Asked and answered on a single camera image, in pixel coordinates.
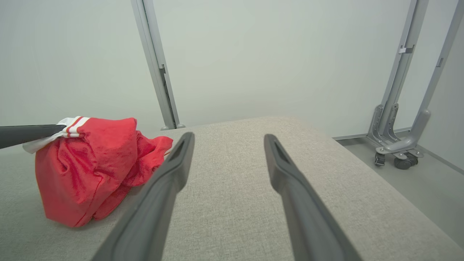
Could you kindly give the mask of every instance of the caster wheel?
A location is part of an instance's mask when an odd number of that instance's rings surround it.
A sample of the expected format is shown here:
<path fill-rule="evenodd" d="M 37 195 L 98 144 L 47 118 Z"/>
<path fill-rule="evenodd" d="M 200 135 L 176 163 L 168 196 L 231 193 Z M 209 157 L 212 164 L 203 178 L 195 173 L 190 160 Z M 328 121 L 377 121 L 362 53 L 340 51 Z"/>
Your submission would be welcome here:
<path fill-rule="evenodd" d="M 404 159 L 404 160 L 395 158 L 394 163 L 395 163 L 395 167 L 397 167 L 400 170 L 407 170 L 408 168 L 410 168 L 412 166 L 412 163 L 411 163 L 411 161 L 409 161 L 409 158 Z"/>
<path fill-rule="evenodd" d="M 374 164 L 376 166 L 385 166 L 385 155 L 376 153 Z"/>
<path fill-rule="evenodd" d="M 405 153 L 405 155 L 407 156 L 407 159 L 411 162 L 412 166 L 417 165 L 417 163 L 419 163 L 419 160 L 413 154 L 407 152 Z"/>

